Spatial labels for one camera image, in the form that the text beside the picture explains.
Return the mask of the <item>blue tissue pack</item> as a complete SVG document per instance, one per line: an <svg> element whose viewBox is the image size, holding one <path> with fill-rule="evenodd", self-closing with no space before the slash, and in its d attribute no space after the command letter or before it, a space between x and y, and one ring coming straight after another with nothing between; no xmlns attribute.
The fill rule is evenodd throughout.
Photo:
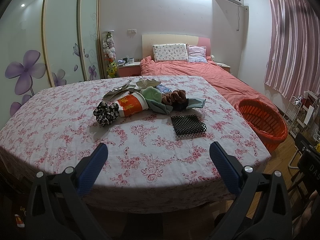
<svg viewBox="0 0 320 240"><path fill-rule="evenodd" d="M156 86L156 89L158 89L162 94L171 93L172 90L168 87L165 87L164 85L160 84Z"/></svg>

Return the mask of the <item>brown fluffy scrunchie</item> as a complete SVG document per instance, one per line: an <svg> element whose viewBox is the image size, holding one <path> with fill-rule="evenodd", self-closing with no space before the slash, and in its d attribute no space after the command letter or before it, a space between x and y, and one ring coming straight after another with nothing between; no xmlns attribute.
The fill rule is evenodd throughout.
<svg viewBox="0 0 320 240"><path fill-rule="evenodd" d="M186 106L188 99L185 90L177 89L162 95L162 103L168 106Z"/></svg>

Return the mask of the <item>teal grey sock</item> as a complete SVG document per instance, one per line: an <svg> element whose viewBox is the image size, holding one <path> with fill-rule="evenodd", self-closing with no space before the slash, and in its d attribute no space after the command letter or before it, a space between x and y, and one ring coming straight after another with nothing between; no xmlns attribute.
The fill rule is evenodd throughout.
<svg viewBox="0 0 320 240"><path fill-rule="evenodd" d="M151 109L152 111L156 113L168 115L172 111L183 112L192 108L203 108L206 103L206 99L191 98L191 99L186 99L186 101L183 103L175 102L173 103L173 105L165 105L155 100L146 99L146 103L148 104L148 108Z"/></svg>

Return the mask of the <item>white tissue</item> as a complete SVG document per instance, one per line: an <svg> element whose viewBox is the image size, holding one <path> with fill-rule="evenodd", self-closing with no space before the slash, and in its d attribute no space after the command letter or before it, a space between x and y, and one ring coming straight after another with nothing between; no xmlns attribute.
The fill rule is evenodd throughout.
<svg viewBox="0 0 320 240"><path fill-rule="evenodd" d="M148 87L156 87L158 85L161 84L161 81L159 80L155 80L155 79L144 79L144 78L140 78L137 82L136 82L136 86L139 89L146 89Z"/></svg>

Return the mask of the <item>orange plastic basket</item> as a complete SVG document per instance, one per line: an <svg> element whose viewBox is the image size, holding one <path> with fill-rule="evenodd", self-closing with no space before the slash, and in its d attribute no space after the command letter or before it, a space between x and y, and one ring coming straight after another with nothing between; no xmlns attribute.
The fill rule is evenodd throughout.
<svg viewBox="0 0 320 240"><path fill-rule="evenodd" d="M287 138L288 131L280 114L257 99L242 99L235 109L272 153Z"/></svg>

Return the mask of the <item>red white paper cup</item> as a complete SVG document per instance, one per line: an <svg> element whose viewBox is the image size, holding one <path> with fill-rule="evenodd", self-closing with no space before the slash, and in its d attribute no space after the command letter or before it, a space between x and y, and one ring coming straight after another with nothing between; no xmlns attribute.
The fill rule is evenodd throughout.
<svg viewBox="0 0 320 240"><path fill-rule="evenodd" d="M139 92L119 98L116 103L119 106L119 115L121 117L128 117L149 108L144 96Z"/></svg>

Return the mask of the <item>beige pink headboard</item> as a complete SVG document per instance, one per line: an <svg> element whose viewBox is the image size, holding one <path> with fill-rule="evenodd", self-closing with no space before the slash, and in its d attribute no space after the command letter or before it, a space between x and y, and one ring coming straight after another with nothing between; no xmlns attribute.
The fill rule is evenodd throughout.
<svg viewBox="0 0 320 240"><path fill-rule="evenodd" d="M153 56L154 44L185 43L192 46L206 47L206 56L211 55L210 39L191 35L178 34L143 34L142 35L142 58Z"/></svg>

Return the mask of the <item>light green sock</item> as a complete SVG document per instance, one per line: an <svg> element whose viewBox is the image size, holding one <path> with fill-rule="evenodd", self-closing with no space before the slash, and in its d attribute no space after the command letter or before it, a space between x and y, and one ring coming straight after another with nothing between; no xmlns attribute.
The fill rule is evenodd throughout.
<svg viewBox="0 0 320 240"><path fill-rule="evenodd" d="M162 101L162 94L161 92L152 86L149 86L145 89L140 91L140 94L145 98L145 100L153 100L155 102L161 103Z"/></svg>

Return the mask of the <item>black white scrunchie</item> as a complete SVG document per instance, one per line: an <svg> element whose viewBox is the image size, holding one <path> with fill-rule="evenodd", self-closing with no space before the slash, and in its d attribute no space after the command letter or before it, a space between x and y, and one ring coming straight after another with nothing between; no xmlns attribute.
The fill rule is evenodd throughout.
<svg viewBox="0 0 320 240"><path fill-rule="evenodd" d="M106 102L101 101L93 111L93 115L100 126L108 126L118 118L119 106L117 103L108 105Z"/></svg>

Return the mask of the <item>pink striped pillow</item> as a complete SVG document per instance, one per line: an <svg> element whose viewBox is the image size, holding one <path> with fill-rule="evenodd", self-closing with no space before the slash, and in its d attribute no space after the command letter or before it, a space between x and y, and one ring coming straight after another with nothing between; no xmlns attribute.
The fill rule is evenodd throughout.
<svg viewBox="0 0 320 240"><path fill-rule="evenodd" d="M191 63L207 63L206 46L188 45L188 61Z"/></svg>

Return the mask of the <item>floral white pillow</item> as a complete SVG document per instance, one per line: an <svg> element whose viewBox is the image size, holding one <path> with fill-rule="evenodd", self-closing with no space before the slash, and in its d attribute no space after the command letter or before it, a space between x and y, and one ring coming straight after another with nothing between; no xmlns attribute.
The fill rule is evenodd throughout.
<svg viewBox="0 0 320 240"><path fill-rule="evenodd" d="M156 62L188 61L187 45L185 43L154 44L152 52Z"/></svg>

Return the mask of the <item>floral sliding wardrobe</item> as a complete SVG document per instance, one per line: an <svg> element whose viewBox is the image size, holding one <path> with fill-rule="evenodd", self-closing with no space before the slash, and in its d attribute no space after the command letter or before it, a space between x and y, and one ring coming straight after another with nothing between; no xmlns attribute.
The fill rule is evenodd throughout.
<svg viewBox="0 0 320 240"><path fill-rule="evenodd" d="M43 89L102 77L99 0L1 0L1 124Z"/></svg>

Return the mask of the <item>coral red duvet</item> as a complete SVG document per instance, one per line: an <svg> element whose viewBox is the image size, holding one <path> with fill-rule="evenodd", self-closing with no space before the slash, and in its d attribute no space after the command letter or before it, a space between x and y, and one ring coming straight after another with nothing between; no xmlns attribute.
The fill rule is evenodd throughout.
<svg viewBox="0 0 320 240"><path fill-rule="evenodd" d="M147 56L141 60L140 69L143 76L200 76L212 85L232 106L236 106L243 99L256 99L268 105L274 111L279 112L270 99L222 69L212 60L208 60L206 63L191 63L187 61L156 62L151 56Z"/></svg>

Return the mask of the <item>silver foil snack wrapper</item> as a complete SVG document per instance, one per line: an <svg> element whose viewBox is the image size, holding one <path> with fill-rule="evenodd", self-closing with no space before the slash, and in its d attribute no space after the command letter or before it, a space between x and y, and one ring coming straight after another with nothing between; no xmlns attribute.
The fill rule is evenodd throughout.
<svg viewBox="0 0 320 240"><path fill-rule="evenodd" d="M129 90L133 90L136 87L136 83L133 82L132 80L129 80L127 83L125 83L124 85L120 86L120 87L116 87L110 91L108 91L104 96L103 99L105 101L110 101L113 97L115 97L116 95L122 93L122 92L126 92Z"/></svg>

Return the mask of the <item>pink striped curtain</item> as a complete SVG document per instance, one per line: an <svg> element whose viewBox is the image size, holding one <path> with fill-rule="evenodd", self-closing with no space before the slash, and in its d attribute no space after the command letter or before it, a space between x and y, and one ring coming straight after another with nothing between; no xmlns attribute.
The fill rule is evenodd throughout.
<svg viewBox="0 0 320 240"><path fill-rule="evenodd" d="M269 0L271 42L264 83L284 98L319 94L319 18L307 0Z"/></svg>

